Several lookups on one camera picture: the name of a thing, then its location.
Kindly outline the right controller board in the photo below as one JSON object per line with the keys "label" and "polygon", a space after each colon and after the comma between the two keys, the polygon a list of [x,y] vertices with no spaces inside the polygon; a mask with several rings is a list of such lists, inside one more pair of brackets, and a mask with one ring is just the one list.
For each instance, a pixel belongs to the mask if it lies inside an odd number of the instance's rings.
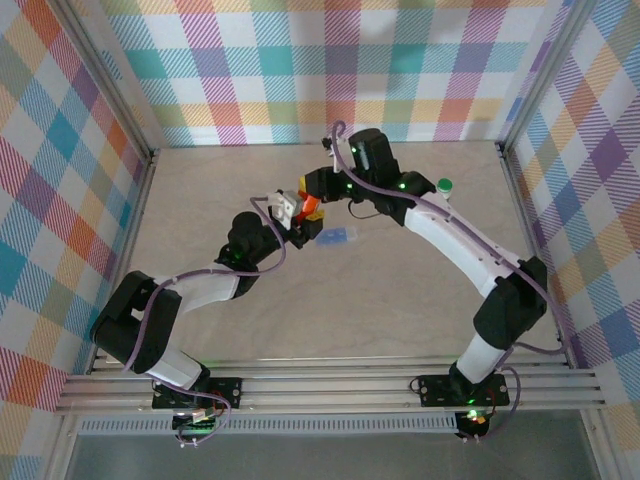
{"label": "right controller board", "polygon": [[461,439],[472,439],[486,435],[490,428],[490,414],[486,411],[471,409],[455,414],[455,433]]}

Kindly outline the aluminium frame post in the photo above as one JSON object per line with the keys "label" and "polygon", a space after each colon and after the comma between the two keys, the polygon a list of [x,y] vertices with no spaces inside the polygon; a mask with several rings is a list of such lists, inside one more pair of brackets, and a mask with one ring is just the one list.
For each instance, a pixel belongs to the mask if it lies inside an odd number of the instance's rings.
{"label": "aluminium frame post", "polygon": [[507,115],[503,130],[495,142],[503,157],[515,147],[531,123],[535,110],[561,66],[598,0],[561,0],[553,22],[540,42],[536,57]]}
{"label": "aluminium frame post", "polygon": [[164,136],[100,0],[50,0],[137,151],[151,159]]}

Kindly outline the orange pill bottle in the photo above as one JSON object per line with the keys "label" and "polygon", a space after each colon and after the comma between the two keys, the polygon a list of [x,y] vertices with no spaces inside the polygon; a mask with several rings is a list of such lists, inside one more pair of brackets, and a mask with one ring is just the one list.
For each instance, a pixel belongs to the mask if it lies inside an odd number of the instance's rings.
{"label": "orange pill bottle", "polygon": [[303,200],[300,213],[296,216],[296,220],[301,223],[308,216],[313,215],[321,201],[304,191],[299,191],[298,195]]}

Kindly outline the blue weekly pill organizer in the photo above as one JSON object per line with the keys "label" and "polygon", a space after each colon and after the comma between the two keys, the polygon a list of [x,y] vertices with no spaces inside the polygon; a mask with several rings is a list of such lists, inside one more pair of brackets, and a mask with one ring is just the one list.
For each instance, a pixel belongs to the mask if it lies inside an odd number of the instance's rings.
{"label": "blue weekly pill organizer", "polygon": [[332,247],[354,242],[357,239],[357,230],[353,226],[336,227],[323,230],[316,238],[315,243],[320,247]]}

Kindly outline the left controller board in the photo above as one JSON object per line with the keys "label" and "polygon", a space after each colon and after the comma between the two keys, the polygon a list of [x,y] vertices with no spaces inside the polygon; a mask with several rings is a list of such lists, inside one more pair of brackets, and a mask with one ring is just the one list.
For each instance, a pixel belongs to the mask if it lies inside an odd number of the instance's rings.
{"label": "left controller board", "polygon": [[187,432],[209,433],[216,426],[220,413],[214,409],[199,409],[193,412],[177,412],[171,421],[171,428],[181,434]]}

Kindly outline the aluminium base rail beam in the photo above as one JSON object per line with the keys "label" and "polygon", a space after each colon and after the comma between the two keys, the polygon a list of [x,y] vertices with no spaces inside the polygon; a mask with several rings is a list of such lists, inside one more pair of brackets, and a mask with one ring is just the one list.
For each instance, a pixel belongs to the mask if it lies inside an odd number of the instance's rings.
{"label": "aluminium base rail beam", "polygon": [[[435,357],[345,357],[214,361],[216,377],[239,377],[238,414],[413,413],[428,387],[417,379],[444,375],[452,360]],[[519,355],[502,368],[503,382],[476,400],[453,404],[434,397],[430,410],[465,411],[601,409],[605,398],[591,370],[573,369],[562,356]],[[70,377],[58,401],[60,414],[151,413],[151,380],[124,373],[101,353],[88,374]]]}

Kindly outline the controller board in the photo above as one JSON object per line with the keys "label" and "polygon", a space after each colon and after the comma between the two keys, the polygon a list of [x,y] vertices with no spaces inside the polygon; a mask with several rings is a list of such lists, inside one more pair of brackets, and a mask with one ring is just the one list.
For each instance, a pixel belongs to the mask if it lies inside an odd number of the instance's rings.
{"label": "controller board", "polygon": [[216,426],[220,413],[214,409],[199,409],[193,412],[177,412],[171,421],[171,428],[181,434],[187,432],[209,433]]}
{"label": "controller board", "polygon": [[490,428],[490,414],[486,411],[471,409],[455,414],[455,433],[461,439],[472,439],[486,435]]}

